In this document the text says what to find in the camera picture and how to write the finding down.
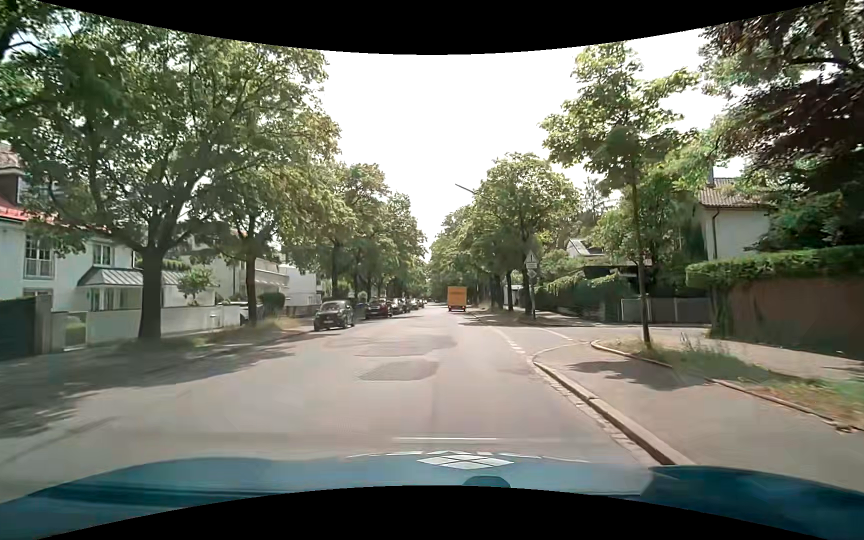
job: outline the window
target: window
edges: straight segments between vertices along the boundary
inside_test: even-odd
[[[113,246],[108,244],[92,244],[92,264],[96,266],[112,266],[113,261]]]
[[[102,291],[102,311],[108,312],[110,310],[115,310],[115,289]]]
[[[52,244],[47,238],[25,238],[25,277],[52,278],[55,268],[52,264]]]
[[[52,294],[52,289],[22,289],[22,296],[42,296]]]
[[[99,312],[102,310],[102,289],[88,289],[88,310]]]

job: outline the black car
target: black car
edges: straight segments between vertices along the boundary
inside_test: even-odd
[[[366,307],[366,319],[378,319],[392,316],[392,301],[384,298],[372,300]]]
[[[402,298],[392,298],[389,300],[389,303],[392,315],[402,315],[402,313],[405,313],[405,303],[402,301]]]
[[[355,326],[355,310],[350,300],[329,300],[318,307],[312,328],[315,332],[332,327],[348,328]]]

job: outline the orange truck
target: orange truck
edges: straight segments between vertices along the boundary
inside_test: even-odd
[[[466,310],[466,303],[469,299],[466,296],[467,289],[465,287],[449,287],[446,295],[446,303],[448,310],[451,312]]]

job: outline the gutter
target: gutter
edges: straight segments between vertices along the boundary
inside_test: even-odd
[[[715,208],[715,214],[712,215],[712,260],[716,260],[719,258],[719,239],[715,231],[715,218],[719,216],[719,213],[722,212],[722,207],[717,206]]]

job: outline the street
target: street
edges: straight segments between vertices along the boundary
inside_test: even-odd
[[[35,429],[0,425],[0,502],[189,457],[305,460],[458,449],[655,464],[528,363],[527,355],[567,341],[538,328],[522,331],[528,338],[512,341],[508,328],[430,304],[345,330],[241,344],[133,380],[91,380],[90,388],[101,389],[83,395],[41,396],[22,407],[48,411],[54,421]],[[71,377],[62,386],[76,384]]]

